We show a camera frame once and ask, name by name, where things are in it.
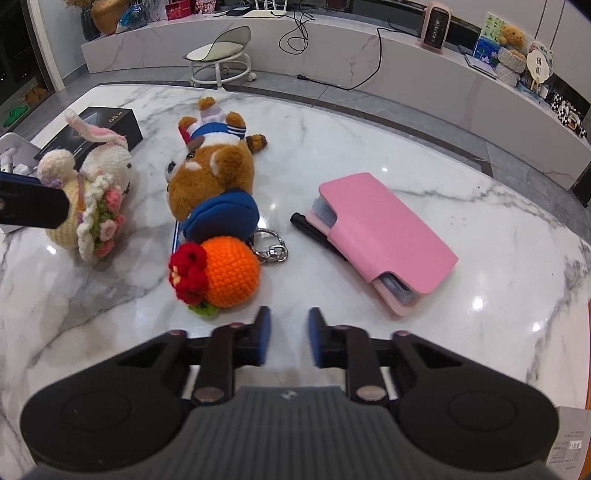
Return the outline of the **white marble tv bench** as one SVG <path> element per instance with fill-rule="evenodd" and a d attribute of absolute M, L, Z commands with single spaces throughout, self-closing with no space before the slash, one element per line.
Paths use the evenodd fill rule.
<path fill-rule="evenodd" d="M 501 147 L 571 188 L 590 165 L 590 145 L 556 115 L 509 87 L 469 67 L 464 56 L 418 46 L 403 33 L 345 18 L 318 15 L 308 23 L 308 47 L 287 54 L 280 38 L 294 28 L 283 18 L 201 17 L 151 23 L 83 44 L 92 73 L 185 66 L 183 56 L 223 31 L 249 26 L 246 52 L 257 71 L 351 87 L 402 103 L 455 124 Z"/>

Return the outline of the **black white cow toys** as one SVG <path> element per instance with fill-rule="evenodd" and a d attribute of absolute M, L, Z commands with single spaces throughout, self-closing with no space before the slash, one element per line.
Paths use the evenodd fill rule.
<path fill-rule="evenodd" d="M 583 116 L 580 112 L 558 92 L 551 91 L 550 96 L 550 107 L 558 121 L 579 138 L 586 139 L 587 130 L 583 125 Z"/>

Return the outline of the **pink wallet case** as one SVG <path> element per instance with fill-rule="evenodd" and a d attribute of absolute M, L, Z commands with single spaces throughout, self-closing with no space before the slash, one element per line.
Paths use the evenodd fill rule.
<path fill-rule="evenodd" d="M 433 293 L 458 262 L 418 215 L 367 172 L 322 183 L 305 219 L 399 317 Z"/>

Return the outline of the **orange storage box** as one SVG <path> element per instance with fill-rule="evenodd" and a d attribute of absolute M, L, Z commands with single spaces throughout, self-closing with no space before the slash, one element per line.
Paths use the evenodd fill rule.
<path fill-rule="evenodd" d="M 588 301 L 588 320 L 589 320 L 589 349 L 588 349 L 588 373 L 587 373 L 587 393 L 585 408 L 591 409 L 591 300 Z"/>

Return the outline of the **white stool chair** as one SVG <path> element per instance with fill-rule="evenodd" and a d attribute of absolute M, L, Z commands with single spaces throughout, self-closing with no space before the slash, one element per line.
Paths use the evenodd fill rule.
<path fill-rule="evenodd" d="M 189 62 L 190 86 L 223 90 L 225 84 L 240 79 L 256 81 L 252 60 L 245 51 L 251 39 L 249 26 L 238 26 L 225 30 L 213 42 L 184 55 L 183 59 Z"/>

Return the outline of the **grey tablet notebook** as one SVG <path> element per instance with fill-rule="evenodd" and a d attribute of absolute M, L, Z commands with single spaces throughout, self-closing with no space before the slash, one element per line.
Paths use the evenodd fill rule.
<path fill-rule="evenodd" d="M 466 63 L 469 67 L 475 69 L 476 71 L 492 78 L 492 79 L 497 79 L 498 75 L 496 73 L 496 71 L 494 70 L 494 68 L 488 64 L 487 62 L 484 62 L 478 58 L 475 58 L 469 54 L 465 54 L 464 58 L 466 60 Z"/>

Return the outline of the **round paper fan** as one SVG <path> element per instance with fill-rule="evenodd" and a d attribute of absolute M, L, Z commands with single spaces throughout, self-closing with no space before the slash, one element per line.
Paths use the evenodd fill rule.
<path fill-rule="evenodd" d="M 533 40 L 526 56 L 526 67 L 532 77 L 530 89 L 539 93 L 554 72 L 553 52 L 538 40 Z"/>

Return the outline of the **metal keyring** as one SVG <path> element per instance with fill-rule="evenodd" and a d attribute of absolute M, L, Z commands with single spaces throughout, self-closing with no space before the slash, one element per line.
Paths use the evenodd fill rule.
<path fill-rule="evenodd" d="M 262 265 L 280 264 L 286 262 L 290 256 L 286 242 L 279 234 L 267 228 L 256 229 L 247 244 Z"/>

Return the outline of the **black pen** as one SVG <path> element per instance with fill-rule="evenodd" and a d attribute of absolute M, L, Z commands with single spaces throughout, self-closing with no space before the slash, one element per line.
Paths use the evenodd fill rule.
<path fill-rule="evenodd" d="M 294 212 L 293 215 L 290 216 L 290 223 L 301 233 L 304 233 L 308 238 L 318 245 L 321 245 L 325 249 L 331 251 L 335 255 L 338 255 L 339 258 L 346 261 L 346 257 L 342 255 L 342 253 L 332 245 L 329 241 L 328 236 L 318 230 L 314 225 L 311 225 L 307 219 L 305 219 L 304 215 L 298 212 Z"/>

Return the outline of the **crochet bunny doll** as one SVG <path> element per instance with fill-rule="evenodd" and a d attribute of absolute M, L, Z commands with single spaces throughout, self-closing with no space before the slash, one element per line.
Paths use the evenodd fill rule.
<path fill-rule="evenodd" d="M 56 245 L 79 253 L 86 263 L 105 257 L 124 223 L 121 203 L 133 178 L 132 157 L 126 139 L 115 132 L 91 127 L 75 111 L 64 113 L 66 122 L 85 140 L 99 146 L 75 169 L 74 155 L 65 149 L 46 153 L 37 178 L 46 187 L 61 189 L 70 201 L 67 220 L 47 236 Z"/>

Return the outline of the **black charger box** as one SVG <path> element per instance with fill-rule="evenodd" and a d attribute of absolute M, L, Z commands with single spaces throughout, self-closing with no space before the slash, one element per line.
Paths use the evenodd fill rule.
<path fill-rule="evenodd" d="M 132 151 L 143 139 L 135 114 L 131 109 L 89 106 L 79 117 L 91 127 L 108 129 L 123 136 Z M 87 155 L 99 146 L 98 143 L 85 140 L 69 124 L 66 124 L 34 157 L 40 161 L 49 151 L 65 149 L 74 155 L 75 169 L 79 170 Z"/>

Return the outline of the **orange crochet ball red flower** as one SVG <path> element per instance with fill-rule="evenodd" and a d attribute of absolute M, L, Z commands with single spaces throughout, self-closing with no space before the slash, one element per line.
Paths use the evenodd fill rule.
<path fill-rule="evenodd" d="M 168 261 L 176 298 L 204 317 L 245 303 L 259 289 L 259 279 L 259 259 L 235 237 L 183 243 Z"/>

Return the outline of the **brown dog plush blue outfit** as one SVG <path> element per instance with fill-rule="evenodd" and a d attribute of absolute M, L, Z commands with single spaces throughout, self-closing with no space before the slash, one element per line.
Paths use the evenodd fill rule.
<path fill-rule="evenodd" d="M 188 242 L 221 236 L 244 242 L 259 223 L 253 155 L 266 148 L 266 137 L 247 134 L 242 115 L 224 112 L 212 97 L 199 99 L 197 108 L 197 117 L 177 124 L 187 153 L 167 166 L 169 209 Z"/>

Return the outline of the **brown teddy bear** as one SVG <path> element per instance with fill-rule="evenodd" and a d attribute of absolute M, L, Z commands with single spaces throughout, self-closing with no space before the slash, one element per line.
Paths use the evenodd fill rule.
<path fill-rule="evenodd" d="M 525 47 L 525 36 L 523 32 L 517 27 L 505 23 L 497 36 L 498 43 L 509 50 L 513 55 L 525 59 L 523 49 Z"/>

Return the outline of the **white wifi router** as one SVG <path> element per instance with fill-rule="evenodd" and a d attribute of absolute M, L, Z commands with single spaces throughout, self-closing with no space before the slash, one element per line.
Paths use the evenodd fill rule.
<path fill-rule="evenodd" d="M 253 0 L 245 18 L 280 18 L 287 14 L 287 0 Z"/>

